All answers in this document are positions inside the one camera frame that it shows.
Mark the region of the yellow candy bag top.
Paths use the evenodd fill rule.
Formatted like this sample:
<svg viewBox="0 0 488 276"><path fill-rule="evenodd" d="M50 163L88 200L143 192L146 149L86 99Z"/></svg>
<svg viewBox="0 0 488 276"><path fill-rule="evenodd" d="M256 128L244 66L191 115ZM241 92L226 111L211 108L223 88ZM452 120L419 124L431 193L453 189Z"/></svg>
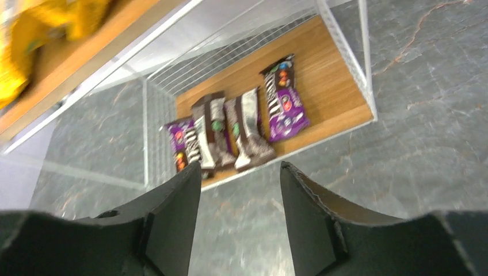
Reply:
<svg viewBox="0 0 488 276"><path fill-rule="evenodd" d="M12 103L29 83L43 30L30 10L1 28L1 108Z"/></svg>

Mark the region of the brown candy bar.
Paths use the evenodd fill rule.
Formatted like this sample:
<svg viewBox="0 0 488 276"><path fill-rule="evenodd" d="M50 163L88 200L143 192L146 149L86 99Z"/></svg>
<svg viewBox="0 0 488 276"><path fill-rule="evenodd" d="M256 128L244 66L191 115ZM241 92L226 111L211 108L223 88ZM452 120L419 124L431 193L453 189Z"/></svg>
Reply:
<svg viewBox="0 0 488 276"><path fill-rule="evenodd" d="M237 157L230 148L223 91L207 94L192 106L203 179L211 179L218 171L234 168Z"/></svg>
<svg viewBox="0 0 488 276"><path fill-rule="evenodd" d="M238 172L261 166L277 157L276 151L264 138L261 126L259 87L228 99L224 109L238 149L234 167Z"/></svg>

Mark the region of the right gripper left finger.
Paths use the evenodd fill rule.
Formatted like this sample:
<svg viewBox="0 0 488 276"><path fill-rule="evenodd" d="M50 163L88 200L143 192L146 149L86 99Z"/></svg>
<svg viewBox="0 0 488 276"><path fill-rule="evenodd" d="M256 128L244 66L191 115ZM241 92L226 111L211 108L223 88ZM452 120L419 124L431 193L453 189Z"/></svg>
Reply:
<svg viewBox="0 0 488 276"><path fill-rule="evenodd" d="M1 212L2 275L187 275L201 194L193 162L94 218Z"/></svg>

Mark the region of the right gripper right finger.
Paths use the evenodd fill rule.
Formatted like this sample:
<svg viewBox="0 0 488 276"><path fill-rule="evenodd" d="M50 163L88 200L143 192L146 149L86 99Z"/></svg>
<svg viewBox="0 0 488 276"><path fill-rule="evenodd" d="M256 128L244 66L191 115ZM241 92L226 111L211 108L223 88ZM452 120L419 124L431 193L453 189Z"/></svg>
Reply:
<svg viewBox="0 0 488 276"><path fill-rule="evenodd" d="M486 275L487 211L402 219L354 202L282 162L280 185L296 275Z"/></svg>

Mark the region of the yellow candy bag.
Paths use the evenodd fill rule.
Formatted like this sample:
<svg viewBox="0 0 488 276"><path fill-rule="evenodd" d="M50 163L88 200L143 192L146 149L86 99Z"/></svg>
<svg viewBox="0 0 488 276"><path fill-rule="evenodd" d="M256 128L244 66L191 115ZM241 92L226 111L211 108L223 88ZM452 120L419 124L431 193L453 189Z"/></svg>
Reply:
<svg viewBox="0 0 488 276"><path fill-rule="evenodd" d="M68 40L79 40L101 25L111 1L23 1L22 14L49 31L59 30Z"/></svg>
<svg viewBox="0 0 488 276"><path fill-rule="evenodd" d="M30 10L1 28L1 108L12 103L29 83L43 30Z"/></svg>

